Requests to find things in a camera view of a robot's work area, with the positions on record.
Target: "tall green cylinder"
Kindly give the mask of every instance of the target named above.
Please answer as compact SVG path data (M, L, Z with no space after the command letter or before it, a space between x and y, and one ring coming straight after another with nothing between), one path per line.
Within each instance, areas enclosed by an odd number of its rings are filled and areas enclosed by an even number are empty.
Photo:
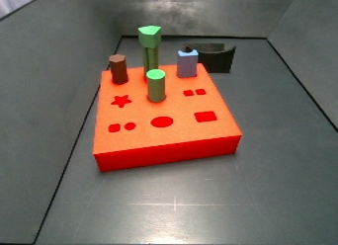
M147 72L148 99L159 103L165 99L165 73L160 69Z

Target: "gray floor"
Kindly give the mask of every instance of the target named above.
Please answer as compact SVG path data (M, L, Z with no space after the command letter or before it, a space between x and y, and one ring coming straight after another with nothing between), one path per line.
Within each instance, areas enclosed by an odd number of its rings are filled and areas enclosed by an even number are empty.
M96 103L38 243L338 243L338 135L263 40L164 39L237 46L213 74L243 138L235 155L100 174L91 156ZM136 39L119 53L141 65Z

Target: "circular hole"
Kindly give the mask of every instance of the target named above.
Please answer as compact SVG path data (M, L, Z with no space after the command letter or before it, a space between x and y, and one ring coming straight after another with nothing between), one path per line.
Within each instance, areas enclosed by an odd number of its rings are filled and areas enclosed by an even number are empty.
M132 130L132 129L135 129L135 127L136 127L136 125L135 125L133 122L127 122L125 125L124 125L124 128L125 128L127 130Z
M152 119L151 124L153 127L167 127L172 122L173 120L171 117L156 117Z

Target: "red shape sorter box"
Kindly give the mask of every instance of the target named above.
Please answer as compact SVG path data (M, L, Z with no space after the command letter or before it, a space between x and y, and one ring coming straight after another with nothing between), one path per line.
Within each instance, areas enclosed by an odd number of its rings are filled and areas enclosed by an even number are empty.
M148 100L144 69L129 68L129 81L100 81L93 156L101 172L232 154L241 132L201 64L196 76L165 72L167 98Z

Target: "green pentagonal prism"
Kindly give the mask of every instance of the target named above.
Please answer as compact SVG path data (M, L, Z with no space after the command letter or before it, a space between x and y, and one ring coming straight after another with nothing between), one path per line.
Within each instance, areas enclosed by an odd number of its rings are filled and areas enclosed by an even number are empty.
M139 42L141 47L156 48L161 42L161 27L147 26L139 28Z
M160 69L147 72L148 99L157 103L165 99L165 73Z

